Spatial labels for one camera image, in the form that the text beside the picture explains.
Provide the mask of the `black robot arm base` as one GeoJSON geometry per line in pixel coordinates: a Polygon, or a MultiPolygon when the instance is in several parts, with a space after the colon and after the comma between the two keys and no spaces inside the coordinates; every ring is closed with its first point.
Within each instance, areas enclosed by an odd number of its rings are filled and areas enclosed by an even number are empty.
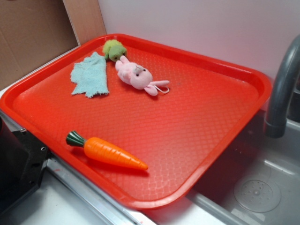
{"type": "Polygon", "coordinates": [[[0,213],[39,189],[48,147],[29,131],[10,131],[0,120],[0,213]]]}

